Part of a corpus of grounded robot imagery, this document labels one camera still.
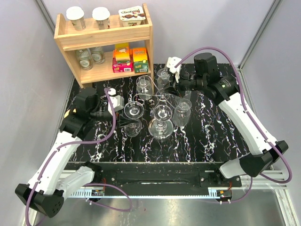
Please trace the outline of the chrome wine glass rack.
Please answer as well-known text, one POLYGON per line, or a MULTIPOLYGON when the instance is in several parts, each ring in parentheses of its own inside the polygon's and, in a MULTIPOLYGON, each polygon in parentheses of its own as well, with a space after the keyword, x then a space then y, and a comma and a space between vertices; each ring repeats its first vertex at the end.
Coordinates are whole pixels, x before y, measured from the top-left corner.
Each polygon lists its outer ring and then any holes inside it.
POLYGON ((166 85, 159 90, 157 104, 152 110, 153 119, 148 125, 151 136, 157 140, 165 140, 174 131, 174 124, 184 127, 188 124, 191 115, 192 103, 186 98, 182 98, 182 92, 174 86, 166 85), (173 106, 169 102, 171 95, 178 96, 177 105, 173 106))

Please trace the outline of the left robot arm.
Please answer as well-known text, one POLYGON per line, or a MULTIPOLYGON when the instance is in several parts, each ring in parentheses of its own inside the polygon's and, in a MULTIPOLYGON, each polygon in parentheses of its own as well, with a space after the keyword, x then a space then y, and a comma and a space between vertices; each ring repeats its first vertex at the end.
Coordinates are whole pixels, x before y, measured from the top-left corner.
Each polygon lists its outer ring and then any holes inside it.
POLYGON ((105 88, 107 100, 101 100, 95 88, 83 88, 59 128, 56 140, 40 168, 26 184, 18 184, 15 193, 25 205, 25 221, 29 225, 29 210, 54 217, 64 201, 81 187, 97 186, 102 181, 102 168, 89 161, 73 174, 61 180, 60 176, 70 157, 80 145, 100 144, 108 140, 116 128, 118 113, 124 108, 124 98, 115 89, 105 88), (96 141, 85 138, 95 121, 112 121, 108 135, 96 141))

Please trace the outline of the round yellow wooden coaster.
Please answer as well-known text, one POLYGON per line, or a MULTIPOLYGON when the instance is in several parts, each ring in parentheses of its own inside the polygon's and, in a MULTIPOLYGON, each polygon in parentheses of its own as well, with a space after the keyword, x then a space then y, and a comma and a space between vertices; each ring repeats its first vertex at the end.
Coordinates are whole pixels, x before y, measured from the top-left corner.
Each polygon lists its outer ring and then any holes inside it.
POLYGON ((73 109, 73 110, 69 109, 69 110, 67 110, 67 111, 65 112, 63 118, 66 118, 70 113, 76 113, 76 109, 73 109))

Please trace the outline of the ribbed goblet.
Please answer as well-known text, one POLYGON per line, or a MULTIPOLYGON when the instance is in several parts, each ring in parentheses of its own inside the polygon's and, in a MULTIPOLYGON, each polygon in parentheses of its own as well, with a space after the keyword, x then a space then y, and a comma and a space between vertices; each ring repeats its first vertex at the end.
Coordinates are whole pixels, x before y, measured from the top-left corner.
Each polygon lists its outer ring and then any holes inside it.
POLYGON ((142 75, 138 77, 138 79, 136 80, 136 90, 140 99, 151 99, 152 86, 151 81, 147 75, 142 75))
POLYGON ((159 89, 163 89, 169 83, 170 75, 166 69, 162 68, 158 70, 157 76, 157 86, 159 89))
POLYGON ((181 98, 174 110, 172 122, 175 126, 184 127, 188 124, 191 114, 192 103, 190 100, 181 98))
POLYGON ((191 98, 191 91, 185 91, 183 96, 181 96, 181 97, 175 97, 176 103, 178 103, 183 98, 187 99, 187 100, 190 100, 190 98, 191 98))

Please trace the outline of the clear stemmed wine glass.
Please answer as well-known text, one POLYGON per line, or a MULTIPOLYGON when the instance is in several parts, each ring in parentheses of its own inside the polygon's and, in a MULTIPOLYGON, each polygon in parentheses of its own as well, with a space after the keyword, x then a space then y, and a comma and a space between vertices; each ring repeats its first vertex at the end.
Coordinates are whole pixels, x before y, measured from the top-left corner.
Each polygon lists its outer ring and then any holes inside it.
POLYGON ((157 140, 167 139, 172 135, 174 130, 172 118, 172 110, 167 105, 157 105, 153 109, 154 119, 149 126, 149 132, 157 140))
POLYGON ((143 124, 140 120, 144 113, 144 107, 141 103, 131 101, 124 106, 125 116, 131 120, 126 126, 124 126, 125 134, 128 137, 136 137, 142 130, 143 124))

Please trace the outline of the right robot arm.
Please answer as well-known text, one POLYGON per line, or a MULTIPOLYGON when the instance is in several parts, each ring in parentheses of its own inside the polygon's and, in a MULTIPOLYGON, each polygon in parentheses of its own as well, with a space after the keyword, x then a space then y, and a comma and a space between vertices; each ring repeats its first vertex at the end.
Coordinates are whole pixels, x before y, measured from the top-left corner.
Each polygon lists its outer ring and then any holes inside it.
POLYGON ((280 159, 289 146, 278 141, 259 121, 247 105, 243 92, 233 76, 221 76, 217 59, 211 53, 194 56, 195 72, 181 75, 181 59, 169 57, 167 72, 171 75, 170 87, 166 92, 183 97, 186 91, 201 91, 229 116, 244 138, 249 153, 229 160, 214 174, 218 186, 227 185, 231 178, 247 174, 250 177, 262 172, 280 159))

